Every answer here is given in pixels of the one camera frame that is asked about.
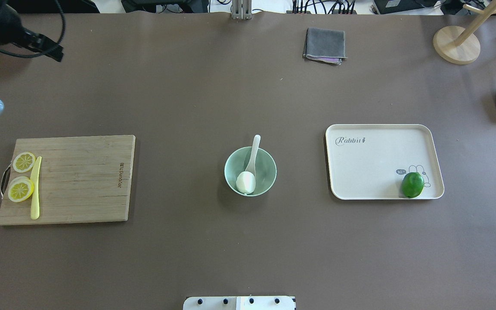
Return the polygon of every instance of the green lime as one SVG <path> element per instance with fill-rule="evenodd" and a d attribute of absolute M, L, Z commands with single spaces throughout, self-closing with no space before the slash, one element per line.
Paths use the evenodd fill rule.
<path fill-rule="evenodd" d="M 401 190 L 408 198 L 419 196 L 424 188 L 424 179 L 418 172 L 411 172 L 405 175 L 401 183 Z"/>

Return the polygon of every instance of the mint green bowl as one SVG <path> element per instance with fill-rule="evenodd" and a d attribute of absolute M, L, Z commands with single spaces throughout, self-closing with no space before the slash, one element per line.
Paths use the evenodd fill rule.
<path fill-rule="evenodd" d="M 273 157 L 263 149 L 257 149 L 256 155 L 256 190 L 252 194 L 243 194 L 236 188 L 236 178 L 246 169 L 250 160 L 251 146 L 234 151 L 225 162 L 225 179 L 229 187 L 239 195 L 253 197 L 267 192 L 277 179 L 277 165 Z"/>

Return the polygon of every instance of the cloth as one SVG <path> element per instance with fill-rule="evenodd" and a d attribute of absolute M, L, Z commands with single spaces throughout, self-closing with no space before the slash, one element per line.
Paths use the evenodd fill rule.
<path fill-rule="evenodd" d="M 307 28 L 304 57 L 340 65 L 346 59 L 346 33 L 339 30 Z"/>

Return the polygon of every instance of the wooden cutting board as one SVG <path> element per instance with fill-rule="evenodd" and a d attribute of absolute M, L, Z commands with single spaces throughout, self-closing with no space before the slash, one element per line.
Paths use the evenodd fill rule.
<path fill-rule="evenodd" d="M 2 198 L 0 225 L 114 222 L 127 220 L 135 136 L 17 139 L 12 159 L 43 157 L 39 175 L 40 216 L 30 219 L 31 198 Z M 10 169 L 10 178 L 18 173 Z"/>

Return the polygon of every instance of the spoon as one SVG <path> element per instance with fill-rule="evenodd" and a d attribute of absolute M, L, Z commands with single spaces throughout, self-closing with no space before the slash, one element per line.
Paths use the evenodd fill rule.
<path fill-rule="evenodd" d="M 246 170 L 240 173 L 236 178 L 236 188 L 243 194 L 252 194 L 256 189 L 256 155 L 257 149 L 260 147 L 260 135 L 254 136 L 252 143 L 252 153 L 250 153 L 250 160 L 246 166 Z"/>

